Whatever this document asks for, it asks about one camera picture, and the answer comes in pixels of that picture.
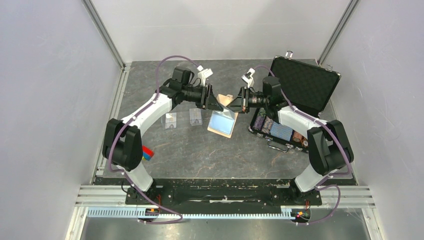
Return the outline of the tan leather card holder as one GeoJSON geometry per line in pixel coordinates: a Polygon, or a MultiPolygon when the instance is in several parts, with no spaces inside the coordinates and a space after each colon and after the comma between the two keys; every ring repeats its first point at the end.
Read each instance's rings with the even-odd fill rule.
{"type": "Polygon", "coordinates": [[[228,94],[228,95],[217,95],[218,103],[223,106],[223,111],[213,111],[209,120],[209,124],[207,127],[207,130],[224,136],[226,138],[231,138],[233,134],[233,130],[235,127],[235,123],[238,117],[238,112],[234,112],[232,110],[229,110],[228,105],[234,100],[235,98],[228,94]]]}

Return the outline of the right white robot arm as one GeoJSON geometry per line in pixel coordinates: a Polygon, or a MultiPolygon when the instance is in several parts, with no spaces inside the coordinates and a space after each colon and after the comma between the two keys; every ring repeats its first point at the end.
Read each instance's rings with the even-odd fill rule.
{"type": "Polygon", "coordinates": [[[288,196],[293,203],[302,204],[309,198],[309,191],[318,190],[328,178],[351,174],[354,155],[343,124],[321,120],[294,106],[278,77],[265,77],[261,92],[242,87],[227,107],[238,113],[263,108],[269,119],[306,138],[309,164],[290,185],[288,196]]]}

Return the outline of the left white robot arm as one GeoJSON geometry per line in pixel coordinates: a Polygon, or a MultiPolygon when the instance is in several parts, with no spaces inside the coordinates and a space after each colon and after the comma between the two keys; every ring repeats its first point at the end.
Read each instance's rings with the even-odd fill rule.
{"type": "Polygon", "coordinates": [[[106,124],[102,155],[110,166],[128,177],[138,190],[138,197],[145,204],[153,203],[157,190],[152,187],[153,178],[143,163],[142,137],[161,117],[184,101],[195,103],[204,110],[223,111],[224,107],[214,96],[213,87],[206,80],[213,71],[197,67],[197,74],[183,67],[176,67],[172,77],[160,85],[152,97],[132,114],[110,119],[106,124]]]}

